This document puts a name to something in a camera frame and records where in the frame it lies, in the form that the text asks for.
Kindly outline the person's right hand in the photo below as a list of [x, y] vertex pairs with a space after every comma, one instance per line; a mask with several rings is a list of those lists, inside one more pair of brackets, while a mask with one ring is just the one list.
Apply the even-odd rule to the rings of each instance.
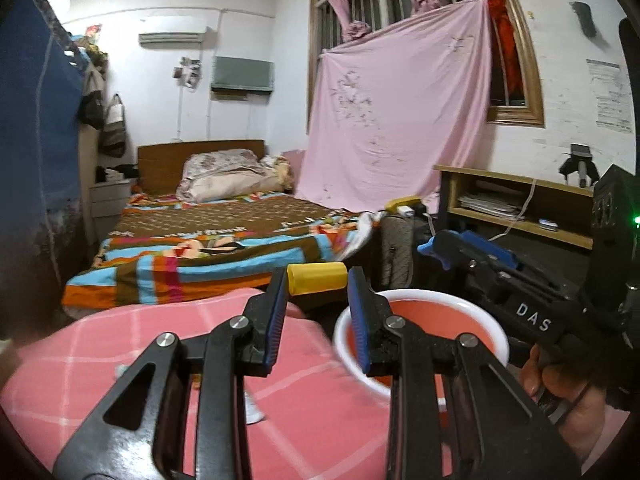
[[521, 369], [518, 381], [532, 398], [544, 387], [572, 408], [559, 432], [582, 463], [589, 457], [605, 423], [606, 393], [570, 374], [562, 365], [539, 366], [540, 348], [535, 344]]

